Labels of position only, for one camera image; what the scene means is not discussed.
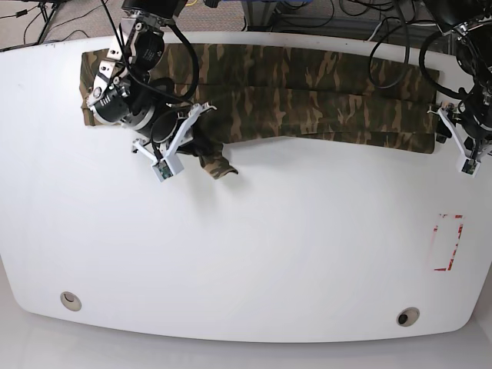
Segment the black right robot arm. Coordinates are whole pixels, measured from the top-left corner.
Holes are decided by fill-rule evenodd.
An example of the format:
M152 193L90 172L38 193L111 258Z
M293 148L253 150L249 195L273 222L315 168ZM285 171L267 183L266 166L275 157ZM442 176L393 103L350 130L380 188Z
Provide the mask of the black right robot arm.
M113 25L113 44L99 62L86 105L106 125L119 124L141 135L132 151L147 155L155 164L168 163L178 154L206 158L213 143L191 122L191 97L199 82L198 56L175 19L184 1L125 1L126 16ZM168 27L191 58L191 84L183 95L175 93L169 77L151 80L151 70L164 51L163 28Z

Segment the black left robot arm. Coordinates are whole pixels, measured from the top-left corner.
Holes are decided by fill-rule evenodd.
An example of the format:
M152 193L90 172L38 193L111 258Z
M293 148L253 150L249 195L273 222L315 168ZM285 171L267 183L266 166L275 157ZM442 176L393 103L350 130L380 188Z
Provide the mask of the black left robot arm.
M465 161L478 163L491 152L491 2L425 1L424 5L438 30L421 46L421 73L438 92L459 101L456 111L446 110L441 121L462 150ZM469 91L446 88L427 71L428 47L445 35L454 38L457 63L473 79Z

